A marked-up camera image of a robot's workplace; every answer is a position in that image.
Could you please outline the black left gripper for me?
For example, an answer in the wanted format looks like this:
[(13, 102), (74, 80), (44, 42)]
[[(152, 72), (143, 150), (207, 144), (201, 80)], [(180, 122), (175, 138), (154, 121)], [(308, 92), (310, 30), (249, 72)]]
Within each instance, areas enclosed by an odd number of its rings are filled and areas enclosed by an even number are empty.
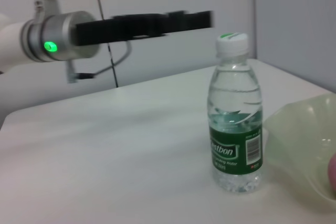
[(76, 45), (88, 46), (162, 37), (168, 33), (212, 28), (213, 12), (133, 14), (76, 25)]

